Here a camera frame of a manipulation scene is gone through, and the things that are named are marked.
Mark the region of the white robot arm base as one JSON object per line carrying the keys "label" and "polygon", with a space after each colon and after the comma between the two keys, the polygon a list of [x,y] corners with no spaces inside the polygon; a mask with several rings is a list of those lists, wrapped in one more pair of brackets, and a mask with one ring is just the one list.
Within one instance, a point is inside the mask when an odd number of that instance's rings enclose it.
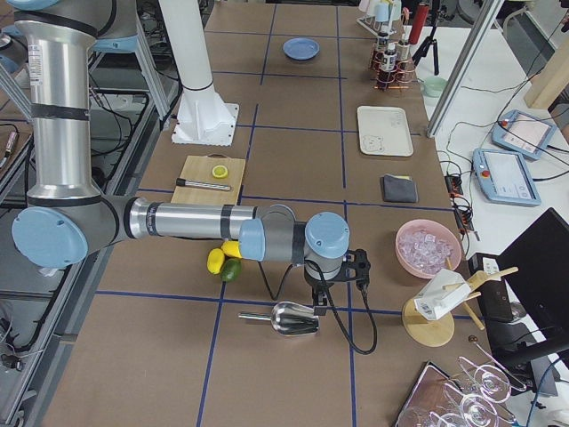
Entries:
{"label": "white robot arm base", "polygon": [[198,2],[164,0],[159,4],[182,86],[172,141],[231,145],[239,106],[224,102],[215,90]]}

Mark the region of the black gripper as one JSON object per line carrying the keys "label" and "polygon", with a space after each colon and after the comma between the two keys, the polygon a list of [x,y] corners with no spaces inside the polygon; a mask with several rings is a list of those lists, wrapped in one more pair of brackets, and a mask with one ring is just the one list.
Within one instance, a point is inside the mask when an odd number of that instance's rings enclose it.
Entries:
{"label": "black gripper", "polygon": [[325,315],[328,308],[332,307],[328,293],[336,283],[353,282],[366,303],[370,268],[371,263],[364,249],[349,249],[344,256],[335,259],[313,253],[307,255],[304,260],[304,278],[312,288],[314,314]]}

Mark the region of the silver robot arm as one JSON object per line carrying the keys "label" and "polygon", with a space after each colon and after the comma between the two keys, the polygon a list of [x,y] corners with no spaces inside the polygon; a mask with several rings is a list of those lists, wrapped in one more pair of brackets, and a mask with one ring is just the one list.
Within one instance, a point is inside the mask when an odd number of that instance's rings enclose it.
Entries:
{"label": "silver robot arm", "polygon": [[331,286],[361,293],[370,264],[349,249],[349,226],[335,213],[306,222],[284,205],[183,205],[103,194],[92,181],[88,60],[98,43],[138,42],[133,1],[16,1],[14,22],[28,43],[36,184],[12,223],[16,248],[34,264],[63,269],[128,238],[235,241],[257,262],[303,267],[316,314],[333,306]]}

